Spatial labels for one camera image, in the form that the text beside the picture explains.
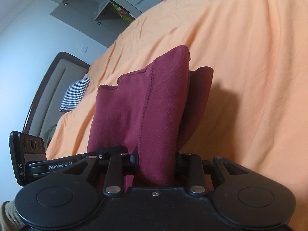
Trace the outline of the olive sleeve left forearm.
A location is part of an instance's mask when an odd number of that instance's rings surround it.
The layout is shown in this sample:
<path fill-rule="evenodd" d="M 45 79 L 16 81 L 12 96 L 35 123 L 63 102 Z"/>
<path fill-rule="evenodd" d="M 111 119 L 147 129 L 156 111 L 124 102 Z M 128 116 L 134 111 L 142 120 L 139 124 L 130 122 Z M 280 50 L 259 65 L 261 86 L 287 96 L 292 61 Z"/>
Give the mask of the olive sleeve left forearm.
<path fill-rule="evenodd" d="M 20 231 L 23 228 L 14 200 L 2 203 L 0 208 L 0 228 L 1 231 Z"/>

